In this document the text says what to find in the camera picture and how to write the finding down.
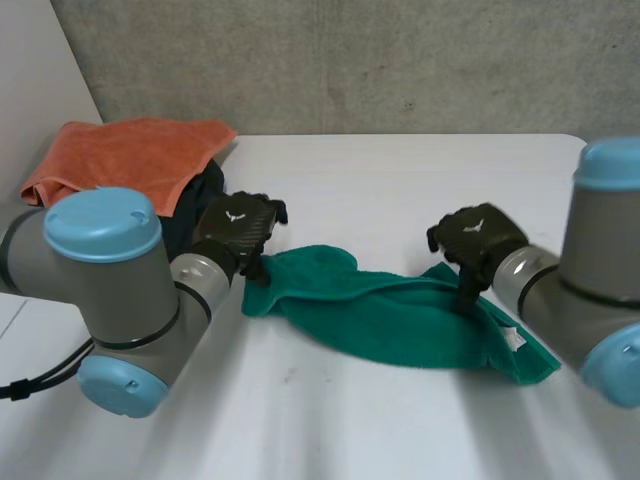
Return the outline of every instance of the white table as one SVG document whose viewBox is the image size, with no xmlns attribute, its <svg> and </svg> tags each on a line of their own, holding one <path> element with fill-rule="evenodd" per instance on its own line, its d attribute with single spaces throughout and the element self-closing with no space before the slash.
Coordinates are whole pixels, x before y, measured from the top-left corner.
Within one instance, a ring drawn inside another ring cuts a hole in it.
<svg viewBox="0 0 640 480">
<path fill-rule="evenodd" d="M 440 261 L 426 228 L 482 201 L 559 250 L 582 145 L 563 135 L 242 137 L 224 170 L 230 191 L 288 202 L 290 226 L 271 252 L 325 243 L 363 269 L 416 275 Z M 241 290 L 151 418 L 104 412 L 75 382 L 0 403 L 0 478 L 638 478 L 638 414 L 566 368 L 518 388 L 490 372 L 369 363 L 284 320 L 243 317 Z M 0 331 L 23 305 L 1 301 Z M 42 372 L 85 336 L 73 307 L 29 300 L 0 340 L 0 382 Z"/>
</svg>

